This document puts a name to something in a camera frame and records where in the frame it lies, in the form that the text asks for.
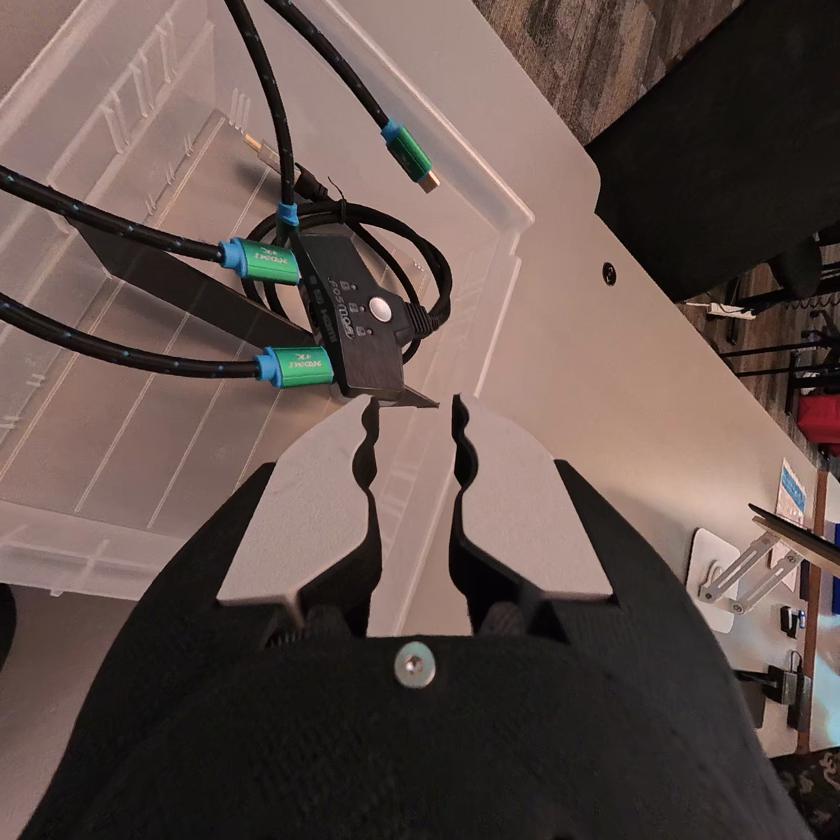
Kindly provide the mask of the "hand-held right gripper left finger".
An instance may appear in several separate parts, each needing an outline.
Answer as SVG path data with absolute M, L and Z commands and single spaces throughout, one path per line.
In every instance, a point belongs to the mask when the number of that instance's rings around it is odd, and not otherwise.
M 278 458 L 217 593 L 226 606 L 279 604 L 302 623 L 332 607 L 365 637 L 382 577 L 371 493 L 380 404 L 363 395 Z

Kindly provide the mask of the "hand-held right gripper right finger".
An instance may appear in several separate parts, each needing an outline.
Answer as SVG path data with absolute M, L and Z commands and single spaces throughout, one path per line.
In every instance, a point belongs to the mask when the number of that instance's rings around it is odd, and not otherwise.
M 558 604 L 617 609 L 622 517 L 567 463 L 472 395 L 452 403 L 450 579 L 472 634 L 563 635 Z

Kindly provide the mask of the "black hdmi switch box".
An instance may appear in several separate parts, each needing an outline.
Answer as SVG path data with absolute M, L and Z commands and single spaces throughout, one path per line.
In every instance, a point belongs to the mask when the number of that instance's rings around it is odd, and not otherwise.
M 403 347 L 415 338 L 404 300 L 380 286 L 350 238 L 299 235 L 292 251 L 313 334 L 329 355 L 341 393 L 398 402 Z

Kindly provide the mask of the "clear plastic storage bin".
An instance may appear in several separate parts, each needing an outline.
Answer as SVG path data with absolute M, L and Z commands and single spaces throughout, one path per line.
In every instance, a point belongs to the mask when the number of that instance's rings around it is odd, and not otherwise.
M 349 2 L 297 2 L 432 159 L 431 195 L 385 151 L 309 45 L 249 2 L 299 161 L 349 200 L 400 218 L 453 271 L 451 318 L 406 384 L 480 393 L 533 215 L 364 31 Z M 256 74 L 224 2 L 82 2 L 2 99 L 2 164 L 133 221 L 204 240 L 245 236 L 279 179 Z M 106 340 L 229 360 L 256 348 L 111 275 L 81 235 L 2 195 L 2 290 Z M 336 387 L 155 376 L 2 325 L 2 579 L 136 600 L 261 463 L 340 405 Z

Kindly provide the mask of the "white laptop stand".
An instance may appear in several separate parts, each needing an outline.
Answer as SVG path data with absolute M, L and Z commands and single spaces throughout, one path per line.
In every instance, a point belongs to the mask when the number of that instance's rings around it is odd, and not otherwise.
M 793 594 L 803 562 L 792 546 L 768 531 L 737 549 L 699 528 L 690 547 L 686 590 L 710 629 L 728 635 L 777 589 Z

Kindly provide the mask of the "blue and white paper sign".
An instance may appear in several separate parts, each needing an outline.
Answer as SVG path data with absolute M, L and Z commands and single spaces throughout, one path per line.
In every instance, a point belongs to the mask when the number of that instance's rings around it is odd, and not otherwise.
M 807 508 L 806 490 L 785 458 L 782 460 L 774 513 L 783 520 L 804 527 Z

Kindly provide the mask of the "black tripod stand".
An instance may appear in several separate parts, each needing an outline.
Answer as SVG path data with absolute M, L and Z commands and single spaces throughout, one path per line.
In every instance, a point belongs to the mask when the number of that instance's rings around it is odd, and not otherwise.
M 839 393 L 838 329 L 808 329 L 792 343 L 720 352 L 718 356 L 745 384 L 780 381 L 785 396 Z

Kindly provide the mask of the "grey power adapter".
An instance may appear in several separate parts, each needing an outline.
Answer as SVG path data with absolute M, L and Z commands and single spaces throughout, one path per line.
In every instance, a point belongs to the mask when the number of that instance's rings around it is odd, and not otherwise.
M 772 701 L 787 707 L 787 726 L 798 733 L 810 731 L 813 698 L 813 679 L 805 672 L 804 659 L 796 650 L 790 651 L 790 663 L 785 667 L 767 668 L 769 687 L 764 689 Z

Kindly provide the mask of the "red bag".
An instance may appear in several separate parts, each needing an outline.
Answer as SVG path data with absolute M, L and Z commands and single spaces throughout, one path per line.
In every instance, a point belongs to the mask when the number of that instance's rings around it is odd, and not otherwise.
M 839 457 L 839 394 L 802 395 L 796 424 L 810 444 Z

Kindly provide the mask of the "black chair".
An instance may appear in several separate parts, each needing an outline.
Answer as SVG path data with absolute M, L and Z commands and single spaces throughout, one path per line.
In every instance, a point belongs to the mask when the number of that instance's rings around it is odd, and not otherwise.
M 597 216 L 670 300 L 761 264 L 811 297 L 839 217 L 839 2 L 743 2 L 586 151 Z

